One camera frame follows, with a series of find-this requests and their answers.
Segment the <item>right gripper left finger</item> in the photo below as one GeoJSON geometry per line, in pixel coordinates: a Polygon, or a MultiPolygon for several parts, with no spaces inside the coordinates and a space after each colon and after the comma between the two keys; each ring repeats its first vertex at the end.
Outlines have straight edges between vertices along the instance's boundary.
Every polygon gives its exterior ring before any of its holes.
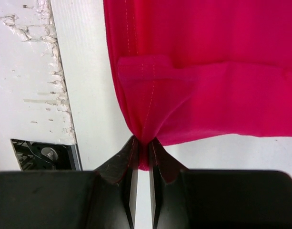
{"type": "Polygon", "coordinates": [[[139,141],[93,171],[0,172],[0,229],[132,229],[139,141]]]}

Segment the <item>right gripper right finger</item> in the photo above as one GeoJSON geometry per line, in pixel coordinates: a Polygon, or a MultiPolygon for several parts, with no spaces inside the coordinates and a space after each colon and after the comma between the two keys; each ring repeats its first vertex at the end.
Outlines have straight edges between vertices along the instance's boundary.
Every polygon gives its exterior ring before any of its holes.
{"type": "Polygon", "coordinates": [[[189,169],[148,145],[155,229],[292,229],[292,178],[276,170],[189,169]]]}

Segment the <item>red t-shirt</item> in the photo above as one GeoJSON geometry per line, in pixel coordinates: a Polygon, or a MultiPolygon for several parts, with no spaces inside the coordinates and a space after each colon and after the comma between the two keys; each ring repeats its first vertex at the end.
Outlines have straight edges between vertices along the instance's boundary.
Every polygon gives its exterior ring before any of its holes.
{"type": "Polygon", "coordinates": [[[114,88],[146,145],[292,137],[292,0],[106,0],[114,88]]]}

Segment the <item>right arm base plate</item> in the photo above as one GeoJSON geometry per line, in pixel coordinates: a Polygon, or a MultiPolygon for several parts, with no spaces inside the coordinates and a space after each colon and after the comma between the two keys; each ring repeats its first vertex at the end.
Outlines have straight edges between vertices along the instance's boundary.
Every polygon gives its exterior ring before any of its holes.
{"type": "Polygon", "coordinates": [[[77,145],[12,139],[21,170],[82,170],[77,145]]]}

